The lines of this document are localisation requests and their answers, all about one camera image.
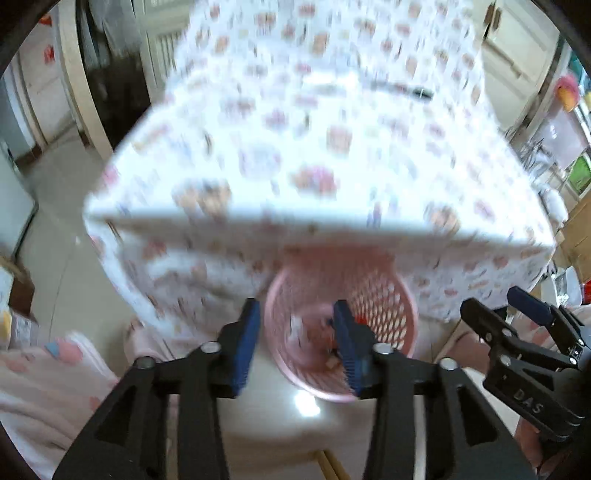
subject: floral cloth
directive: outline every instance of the floral cloth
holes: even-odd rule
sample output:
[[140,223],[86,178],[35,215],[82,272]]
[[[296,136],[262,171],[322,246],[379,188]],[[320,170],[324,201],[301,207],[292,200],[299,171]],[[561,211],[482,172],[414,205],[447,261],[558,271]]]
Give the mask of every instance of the floral cloth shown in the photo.
[[199,2],[164,102],[86,203],[141,322],[214,338],[309,244],[393,252],[420,313],[442,319],[531,288],[553,235],[484,95],[470,9]]

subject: metal screw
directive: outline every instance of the metal screw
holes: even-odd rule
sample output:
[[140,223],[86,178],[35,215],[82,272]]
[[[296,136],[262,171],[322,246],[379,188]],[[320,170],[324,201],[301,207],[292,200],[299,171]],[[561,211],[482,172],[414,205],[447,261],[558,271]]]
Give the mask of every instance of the metal screw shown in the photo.
[[218,353],[222,349],[222,346],[217,342],[206,342],[201,346],[203,353]]
[[457,368],[457,362],[453,358],[448,356],[439,360],[439,366],[444,370],[455,370]]
[[392,345],[389,343],[375,343],[374,352],[380,355],[389,355],[392,353]]
[[499,357],[499,362],[501,362],[503,365],[505,365],[506,367],[509,367],[511,365],[511,358],[509,358],[506,355],[501,355]]
[[142,370],[146,368],[152,368],[154,365],[156,365],[156,360],[154,360],[151,356],[140,356],[134,362],[134,366],[141,368]]

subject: cabinet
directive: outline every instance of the cabinet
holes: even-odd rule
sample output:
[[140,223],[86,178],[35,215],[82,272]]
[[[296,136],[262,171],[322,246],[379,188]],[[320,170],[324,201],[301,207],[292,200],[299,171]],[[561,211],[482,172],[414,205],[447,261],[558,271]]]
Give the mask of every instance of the cabinet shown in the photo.
[[516,127],[540,91],[558,29],[531,0],[474,0],[486,93],[503,130]]

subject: pink plastic basket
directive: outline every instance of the pink plastic basket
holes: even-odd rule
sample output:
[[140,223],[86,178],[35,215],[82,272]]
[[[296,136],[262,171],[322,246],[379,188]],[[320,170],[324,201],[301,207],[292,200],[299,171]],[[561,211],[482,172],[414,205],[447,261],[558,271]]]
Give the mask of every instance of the pink plastic basket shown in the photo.
[[334,330],[327,324],[340,299],[378,342],[413,354],[414,299],[392,258],[375,250],[314,248],[293,256],[271,284],[264,327],[271,353],[292,383],[316,397],[347,402],[355,397],[333,353]]

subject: white tile floor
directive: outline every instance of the white tile floor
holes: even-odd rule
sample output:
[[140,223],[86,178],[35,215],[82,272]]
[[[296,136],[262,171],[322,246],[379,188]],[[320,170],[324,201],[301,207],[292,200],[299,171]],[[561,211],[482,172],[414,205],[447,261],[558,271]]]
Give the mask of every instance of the white tile floor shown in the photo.
[[103,169],[72,130],[26,175],[39,202],[19,257],[29,269],[33,314],[43,339],[70,330],[86,335],[111,369],[125,371],[122,330],[134,315],[106,278],[82,222],[82,206]]

